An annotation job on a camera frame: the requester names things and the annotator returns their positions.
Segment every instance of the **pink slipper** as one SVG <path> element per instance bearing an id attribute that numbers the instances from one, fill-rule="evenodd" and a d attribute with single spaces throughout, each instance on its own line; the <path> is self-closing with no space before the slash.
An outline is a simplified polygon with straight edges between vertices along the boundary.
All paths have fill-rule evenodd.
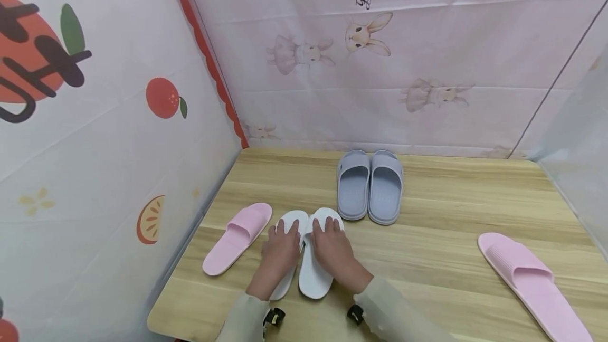
<path id="1" fill-rule="evenodd" d="M 224 235 L 215 243 L 203 261 L 203 271 L 209 276 L 226 272 L 260 236 L 272 217 L 268 203 L 254 203 L 240 210 L 226 225 Z"/>
<path id="2" fill-rule="evenodd" d="M 593 342 L 553 273 L 523 244 L 497 233 L 477 239 L 481 254 L 528 308 L 553 342 Z"/>

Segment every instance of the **sleeve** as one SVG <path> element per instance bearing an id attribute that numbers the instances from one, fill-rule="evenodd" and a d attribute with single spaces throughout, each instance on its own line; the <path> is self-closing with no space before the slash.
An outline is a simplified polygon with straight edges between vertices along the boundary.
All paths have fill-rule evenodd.
<path id="1" fill-rule="evenodd" d="M 374 277 L 355 303 L 363 309 L 372 333 L 388 342 L 456 342 L 417 311 L 385 279 Z"/>
<path id="2" fill-rule="evenodd" d="M 242 293 L 228 313 L 216 342 L 264 341 L 264 318 L 269 310 L 268 301 Z"/>

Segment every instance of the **person's left hand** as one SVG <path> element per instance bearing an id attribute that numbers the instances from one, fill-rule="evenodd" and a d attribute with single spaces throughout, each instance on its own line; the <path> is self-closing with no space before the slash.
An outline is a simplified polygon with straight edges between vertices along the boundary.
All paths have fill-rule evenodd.
<path id="1" fill-rule="evenodd" d="M 262 245 L 262 261 L 245 293 L 268 301 L 283 277 L 296 266 L 300 258 L 299 221 L 285 233 L 283 219 L 268 230 L 268 241 Z"/>

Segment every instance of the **slide sandal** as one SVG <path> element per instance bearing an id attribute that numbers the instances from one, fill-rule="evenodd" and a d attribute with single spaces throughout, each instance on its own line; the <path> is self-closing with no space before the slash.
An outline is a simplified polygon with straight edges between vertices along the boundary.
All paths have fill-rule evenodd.
<path id="1" fill-rule="evenodd" d="M 338 219 L 338 222 L 340 222 L 340 229 L 344 230 L 344 223 L 341 220 L 340 215 L 328 207 L 321 207 L 321 209 L 317 210 L 315 214 L 308 218 L 308 225 L 304 234 L 304 243 L 306 246 L 304 248 L 304 258 L 302 259 L 298 285 L 303 295 L 315 300 L 325 297 L 334 280 L 331 274 L 324 270 L 323 267 L 319 265 L 319 262 L 317 262 L 310 239 L 313 219 L 318 219 L 321 229 L 325 231 L 325 219 L 328 217 Z"/>
<path id="2" fill-rule="evenodd" d="M 240 210 L 226 225 L 224 235 L 215 243 L 203 261 L 203 271 L 209 276 L 226 272 L 260 236 L 272 217 L 268 203 L 254 203 Z"/>
<path id="3" fill-rule="evenodd" d="M 403 194 L 403 166 L 395 155 L 379 150 L 372 156 L 369 218 L 379 225 L 392 225 L 399 217 Z"/>
<path id="4" fill-rule="evenodd" d="M 553 283 L 551 270 L 531 250 L 497 233 L 480 235 L 477 245 L 489 265 L 511 287 L 553 342 L 593 341 Z"/>
<path id="5" fill-rule="evenodd" d="M 338 163 L 338 213 L 356 221 L 367 213 L 369 157 L 359 149 L 345 154 Z"/>
<path id="6" fill-rule="evenodd" d="M 297 220 L 300 221 L 298 225 L 298 232 L 300 233 L 300 252 L 302 247 L 304 247 L 304 233 L 306 231 L 306 227 L 308 226 L 308 214 L 302 210 L 292 210 L 281 217 L 284 222 L 284 229 L 287 233 L 293 223 Z M 274 289 L 273 293 L 270 296 L 270 301 L 277 301 L 284 297 L 291 286 L 291 280 L 293 279 L 293 274 L 296 273 L 296 267 L 293 267 L 291 271 L 289 271 L 285 277 L 281 280 L 279 285 Z"/>

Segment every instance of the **red trim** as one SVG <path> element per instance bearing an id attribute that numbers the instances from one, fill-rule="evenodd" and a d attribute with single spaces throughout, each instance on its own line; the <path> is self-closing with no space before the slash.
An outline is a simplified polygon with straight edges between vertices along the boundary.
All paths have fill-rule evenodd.
<path id="1" fill-rule="evenodd" d="M 192 29 L 194 30 L 194 38 L 196 40 L 196 44 L 205 56 L 207 68 L 209 69 L 209 74 L 211 75 L 211 78 L 213 78 L 217 86 L 217 94 L 220 95 L 221 100 L 225 103 L 225 109 L 226 113 L 228 114 L 228 118 L 230 118 L 234 123 L 234 131 L 236 135 L 241 139 L 241 147 L 247 148 L 249 147 L 249 144 L 247 143 L 247 138 L 245 137 L 243 127 L 241 127 L 239 117 L 236 115 L 234 106 L 232 106 L 228 91 L 224 86 L 224 82 L 221 79 L 220 71 L 217 69 L 215 62 L 213 61 L 211 50 L 209 50 L 209 46 L 207 45 L 207 42 L 205 42 L 203 31 L 201 30 L 201 27 L 199 26 L 198 21 L 196 20 L 192 5 L 189 0 L 179 0 L 179 2 L 182 5 L 182 10 L 184 11 L 186 18 L 188 19 L 188 22 L 191 24 Z"/>

